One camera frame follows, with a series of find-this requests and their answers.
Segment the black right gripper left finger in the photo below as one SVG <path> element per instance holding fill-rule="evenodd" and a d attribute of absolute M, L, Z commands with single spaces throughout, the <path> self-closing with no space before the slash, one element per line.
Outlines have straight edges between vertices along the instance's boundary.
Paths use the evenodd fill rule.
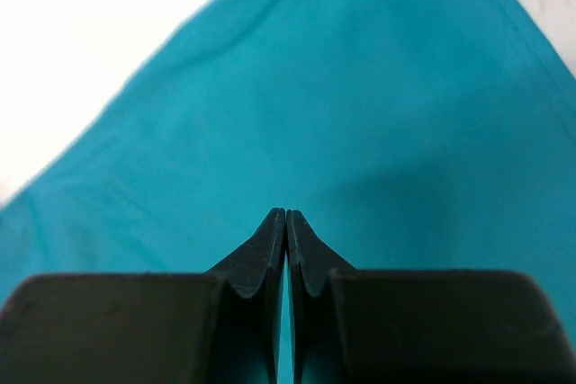
<path fill-rule="evenodd" d="M 275 383 L 284 210 L 207 272 L 33 276 L 1 310 L 4 383 Z"/>

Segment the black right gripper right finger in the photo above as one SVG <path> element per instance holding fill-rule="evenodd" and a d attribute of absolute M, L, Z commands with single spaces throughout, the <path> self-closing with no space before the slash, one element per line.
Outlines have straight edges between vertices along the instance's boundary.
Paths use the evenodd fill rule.
<path fill-rule="evenodd" d="M 572 383 L 544 291 L 486 270 L 360 270 L 286 215 L 297 383 Z"/>

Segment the teal t shirt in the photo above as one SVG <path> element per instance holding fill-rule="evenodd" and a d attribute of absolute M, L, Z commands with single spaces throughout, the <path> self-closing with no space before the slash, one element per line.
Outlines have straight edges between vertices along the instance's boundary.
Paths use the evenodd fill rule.
<path fill-rule="evenodd" d="M 274 208 L 360 270 L 523 273 L 575 354 L 575 79 L 517 0 L 212 1 L 2 210 L 2 307 L 207 272 Z"/>

